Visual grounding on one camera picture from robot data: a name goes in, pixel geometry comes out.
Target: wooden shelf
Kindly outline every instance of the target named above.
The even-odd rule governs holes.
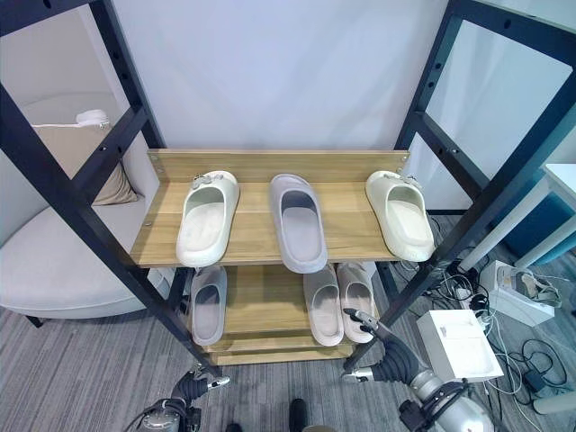
[[[335,346],[323,347],[320,349],[286,350],[271,353],[212,354],[211,360],[218,366],[299,362],[306,360],[330,360],[334,358],[346,358],[352,354],[353,350],[353,346]]]
[[[365,195],[374,171],[399,172],[405,151],[204,151],[155,149],[148,153],[160,186],[130,255],[142,267],[180,266],[176,238],[194,176],[230,171],[240,197],[221,265],[228,274],[222,339],[204,351],[216,365],[343,358],[355,344],[320,346],[311,334],[302,275],[282,265],[269,211],[270,180],[279,173],[307,179],[319,199],[328,261],[396,258],[383,241]],[[192,317],[188,317],[192,330]]]
[[[176,238],[188,183],[161,184],[130,255],[142,267],[180,266]],[[319,198],[328,260],[388,261],[378,220],[365,196],[364,183],[312,184]],[[268,209],[268,184],[240,184],[224,266],[281,264],[275,225]]]
[[[216,365],[243,365],[349,356],[354,342],[322,346],[311,334],[302,275],[283,265],[226,267],[224,335],[203,349]],[[188,328],[193,330],[192,314]]]
[[[346,337],[340,343],[341,346],[353,346],[354,342]],[[205,346],[207,353],[246,353],[257,351],[282,351],[294,349],[322,349],[307,331],[285,331],[278,333],[250,333],[230,334],[224,336],[216,344]]]
[[[365,180],[379,169],[401,169],[407,152],[160,149],[148,154],[160,187],[130,252],[139,266],[180,266],[176,238],[190,181],[195,174],[216,169],[229,170],[240,186],[228,248],[220,264],[282,263],[268,206],[269,182],[282,172],[304,176],[311,182],[319,198],[330,262],[395,259],[384,244],[378,220],[366,198]]]

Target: slide sandal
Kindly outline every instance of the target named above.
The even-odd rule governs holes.
[[[338,281],[331,264],[304,275],[304,297],[312,335],[324,347],[338,345],[344,337]]]
[[[211,171],[196,177],[184,200],[176,256],[187,267],[206,267],[222,258],[240,195],[236,177]]]
[[[366,195],[386,246],[396,257],[420,262],[432,256],[434,236],[418,182],[390,171],[376,171],[366,181]]]
[[[316,273],[328,262],[320,207],[310,184],[292,174],[270,182],[270,208],[284,265],[295,273]]]
[[[194,275],[190,289],[192,337],[200,346],[215,344],[222,337],[227,282],[222,265],[205,267]]]
[[[346,308],[364,311],[369,315],[376,314],[374,288],[368,274],[358,263],[344,263],[337,267],[337,279],[340,286],[340,304]],[[360,329],[360,323],[352,321],[343,311],[344,331],[348,339],[358,344],[372,340],[372,335]]]

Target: white device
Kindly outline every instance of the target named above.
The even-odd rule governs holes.
[[[108,126],[110,120],[106,112],[102,110],[88,110],[76,116],[76,123],[73,124],[33,124],[35,128],[84,128],[85,126],[99,126],[101,129]]]
[[[503,375],[471,310],[429,310],[416,323],[432,368],[441,380],[466,378],[478,383]]]
[[[502,267],[513,268],[501,261],[491,262],[480,273],[480,285],[490,294],[490,308],[501,312],[527,326],[536,326],[554,317],[554,308],[550,305],[532,301],[507,284],[500,284],[498,270]]]

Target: white slipper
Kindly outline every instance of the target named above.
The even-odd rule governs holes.
[[[432,256],[434,236],[418,182],[390,171],[376,171],[366,181],[366,195],[386,246],[396,257],[421,262]]]
[[[222,337],[227,283],[226,270],[222,265],[205,267],[192,280],[192,337],[200,346],[215,344]]]
[[[340,304],[344,321],[344,331],[348,339],[365,344],[372,340],[372,335],[360,329],[360,323],[352,321],[343,310],[346,308],[364,311],[369,315],[376,314],[374,288],[368,274],[358,263],[344,263],[337,267],[338,285],[340,286]]]
[[[316,273],[328,262],[320,206],[312,186],[294,174],[279,174],[270,182],[280,256],[295,273]]]
[[[304,275],[304,297],[314,338],[325,347],[338,345],[344,337],[344,327],[338,281],[332,265]]]
[[[227,171],[211,171],[192,182],[184,200],[176,256],[188,267],[206,267],[226,252],[240,189]]]

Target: charger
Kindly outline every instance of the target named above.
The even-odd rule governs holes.
[[[530,369],[528,372],[524,373],[524,375],[522,375],[522,379],[526,387],[532,393],[538,393],[544,387],[546,387],[546,383],[542,377],[542,374],[538,371],[535,371],[534,369]]]

